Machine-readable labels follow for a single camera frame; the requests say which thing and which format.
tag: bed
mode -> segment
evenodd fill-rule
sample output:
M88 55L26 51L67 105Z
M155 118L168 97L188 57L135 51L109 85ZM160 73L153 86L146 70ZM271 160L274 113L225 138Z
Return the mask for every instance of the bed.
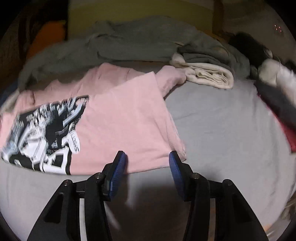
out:
M157 72L164 65L113 64L142 72ZM67 82L81 75L58 79ZM34 88L45 86L40 82ZM186 82L165 101L186 145L185 162L209 180L233 180L262 226L272 225L294 193L296 163L280 124L252 81L235 79L231 90ZM50 175L0 162L0 211L20 240L27 239L52 194L68 178L88 176ZM126 175L115 200L105 205L114 240L181 240L189 212L169 168ZM86 240L83 225L81 233Z

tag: clothing pile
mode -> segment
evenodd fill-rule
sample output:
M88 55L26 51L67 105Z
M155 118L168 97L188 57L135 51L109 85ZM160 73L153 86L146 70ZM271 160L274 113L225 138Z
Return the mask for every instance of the clothing pile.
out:
M233 36L229 44L244 53L255 69L258 95L280 121L291 147L296 152L296 74L295 64L282 64L277 56L246 33Z
M272 224L294 189L296 163L278 121L246 80L250 62L237 48L154 16L97 22L27 60L0 110L0 188L9 197L0 207L21 227L22 240L65 179L43 173L85 180L81 175L101 172L119 150L128 175L109 206L112 235L183 235L187 219L180 217L189 206L163 168L172 150L209 180L231 179L261 224ZM273 111L294 125L290 110ZM15 207L21 211L10 215ZM130 237L136 229L139 236Z

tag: folded gray cloth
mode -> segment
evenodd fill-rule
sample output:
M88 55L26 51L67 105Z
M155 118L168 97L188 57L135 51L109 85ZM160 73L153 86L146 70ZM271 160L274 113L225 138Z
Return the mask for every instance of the folded gray cloth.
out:
M208 63L230 70L237 77L250 74L249 60L234 47L200 32L196 39L177 50L187 63Z
M215 51L217 40L192 25L164 16L151 16L120 24L99 21L77 39L50 46L24 65L18 78L23 90L29 81L40 81L52 74L63 74L104 62L169 62L177 47L189 42ZM248 63L242 62L245 69Z

